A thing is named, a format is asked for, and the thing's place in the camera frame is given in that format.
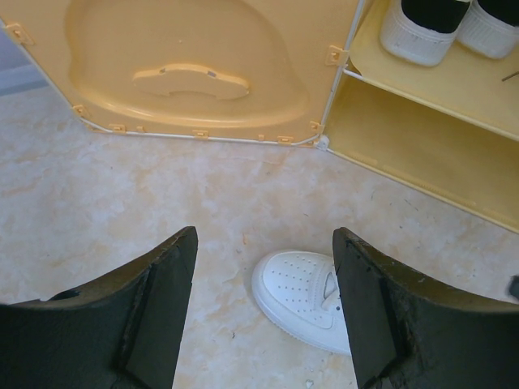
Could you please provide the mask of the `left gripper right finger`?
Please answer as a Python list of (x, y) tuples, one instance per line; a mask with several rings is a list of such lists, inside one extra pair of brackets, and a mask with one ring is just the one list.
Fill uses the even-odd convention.
[(347, 228), (332, 249), (359, 387), (517, 387), (517, 304), (436, 280)]

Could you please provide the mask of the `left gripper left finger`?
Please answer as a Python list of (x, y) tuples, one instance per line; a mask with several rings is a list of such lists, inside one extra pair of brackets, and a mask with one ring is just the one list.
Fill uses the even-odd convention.
[(189, 226), (47, 301), (2, 305), (2, 387), (172, 387), (197, 249)]

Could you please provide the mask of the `yellow shoe cabinet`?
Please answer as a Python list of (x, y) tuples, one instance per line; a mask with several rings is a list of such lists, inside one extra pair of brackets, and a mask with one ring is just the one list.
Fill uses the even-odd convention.
[(389, 6), (358, 6), (328, 150), (517, 231), (517, 52), (494, 60), (456, 44), (438, 66), (415, 65), (380, 44)]

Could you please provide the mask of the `yellow cabinet door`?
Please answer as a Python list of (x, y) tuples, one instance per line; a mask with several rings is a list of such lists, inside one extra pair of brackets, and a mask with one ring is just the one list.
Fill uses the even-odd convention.
[(4, 1), (1, 28), (89, 129), (308, 145), (360, 1)]

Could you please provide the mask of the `black white sneaker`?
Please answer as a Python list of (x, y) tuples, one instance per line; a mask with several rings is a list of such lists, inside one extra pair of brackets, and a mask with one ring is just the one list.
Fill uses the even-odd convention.
[(487, 58), (506, 58), (518, 42), (518, 1), (472, 1), (457, 41)]
[(469, 1), (391, 1), (380, 29), (390, 54), (420, 66), (437, 66), (456, 39)]

